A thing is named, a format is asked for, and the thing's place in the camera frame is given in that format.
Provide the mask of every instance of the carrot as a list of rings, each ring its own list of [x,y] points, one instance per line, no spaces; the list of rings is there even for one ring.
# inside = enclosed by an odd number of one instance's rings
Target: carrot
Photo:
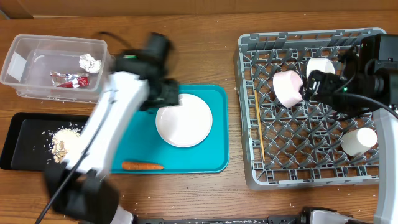
[[[150,163],[143,163],[143,162],[130,162],[124,161],[122,163],[122,168],[128,171],[134,170],[162,170],[164,166],[158,164],[150,164]]]

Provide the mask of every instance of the white plate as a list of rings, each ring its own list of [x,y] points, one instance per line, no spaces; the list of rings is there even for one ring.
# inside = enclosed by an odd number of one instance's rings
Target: white plate
[[[156,114],[156,129],[164,141],[176,147],[201,143],[211,130],[213,115],[199,97],[179,94],[180,104],[161,108]]]

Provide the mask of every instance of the gray dish rack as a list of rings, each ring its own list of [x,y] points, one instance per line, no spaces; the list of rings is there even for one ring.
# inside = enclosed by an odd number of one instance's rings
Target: gray dish rack
[[[359,45],[364,37],[380,33],[386,32],[380,28],[313,30],[244,34],[239,38],[234,66],[241,106],[244,170],[250,189],[378,183],[377,145],[358,157],[348,156],[340,146],[341,136],[348,131],[375,129],[372,114],[334,122],[335,111],[322,103],[302,101],[285,108],[272,90],[272,77],[286,70],[305,74],[312,57],[330,59],[336,74],[340,74],[343,66],[337,61],[338,53]],[[254,90],[258,92],[260,125]],[[264,161],[259,128],[266,152]]]

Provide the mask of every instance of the teal tray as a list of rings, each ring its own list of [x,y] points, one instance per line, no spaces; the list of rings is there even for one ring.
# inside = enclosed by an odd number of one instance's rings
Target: teal tray
[[[226,92],[217,85],[180,85],[180,93],[198,96],[210,107],[213,125],[207,138],[193,147],[171,146],[156,130],[157,110],[137,111],[116,151],[112,174],[209,174],[225,169],[229,159]],[[160,164],[164,170],[126,171],[123,161]]]

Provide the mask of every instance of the tray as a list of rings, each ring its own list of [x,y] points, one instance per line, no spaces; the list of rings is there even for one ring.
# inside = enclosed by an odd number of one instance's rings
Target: tray
[[[213,126],[196,146],[179,148],[166,143],[155,125],[156,110],[138,111],[127,127],[114,157],[112,174],[218,173],[228,164],[227,95],[217,85],[180,85],[180,93],[199,96],[210,107]],[[125,171],[123,161],[161,164],[164,170]]]
[[[339,52],[358,46],[362,38],[382,33],[385,31],[380,28],[366,28],[244,34],[239,38],[234,63],[244,170],[250,189],[378,183],[377,145],[358,157],[348,156],[340,146],[344,133],[362,127],[374,129],[372,114],[334,122],[335,112],[322,103],[302,101],[285,108],[275,97],[272,77],[286,70],[303,74],[313,57],[330,59],[339,74]],[[254,90],[259,95],[260,124]],[[264,141],[265,160],[260,138]]]
[[[5,170],[43,171],[52,163],[52,137],[49,132],[58,128],[81,127],[88,116],[44,113],[17,113],[10,123],[6,142],[0,157],[0,168]]]

